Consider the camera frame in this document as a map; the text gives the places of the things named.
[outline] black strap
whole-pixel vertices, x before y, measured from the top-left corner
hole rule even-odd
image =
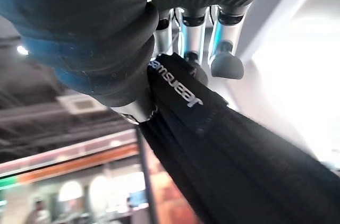
[[[202,221],[340,223],[339,178],[289,142],[229,109],[185,66],[176,54],[150,63],[149,82],[158,114],[141,129]],[[202,105],[197,102],[190,108],[191,94]]]

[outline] robotic hand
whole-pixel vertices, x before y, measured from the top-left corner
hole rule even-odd
[[[230,22],[243,18],[252,1],[0,0],[0,14],[15,25],[30,55],[54,67],[61,82],[142,123],[155,111],[146,69],[155,45],[153,34],[156,46],[166,51],[172,39],[169,11],[183,8],[182,57],[201,64],[205,8],[219,5],[211,71],[214,76],[241,78],[242,63],[232,55],[239,33]]]

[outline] ceiling vent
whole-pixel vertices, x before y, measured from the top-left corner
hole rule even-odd
[[[74,115],[107,110],[106,106],[85,94],[61,96],[57,97],[57,100],[70,114]]]

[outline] metal pole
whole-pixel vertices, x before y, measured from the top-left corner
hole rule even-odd
[[[159,222],[158,222],[158,216],[157,216],[157,209],[156,209],[156,204],[154,200],[154,195],[152,193],[149,169],[148,169],[148,164],[147,164],[145,141],[144,141],[144,137],[141,131],[139,130],[137,126],[135,130],[136,130],[137,143],[139,147],[140,162],[142,165],[142,170],[144,172],[146,194],[147,194],[147,199],[149,203],[150,224],[158,224]]]

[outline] green stripe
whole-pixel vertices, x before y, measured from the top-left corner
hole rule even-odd
[[[16,176],[0,179],[0,190],[5,189],[11,185],[14,185],[18,182],[18,178]]]

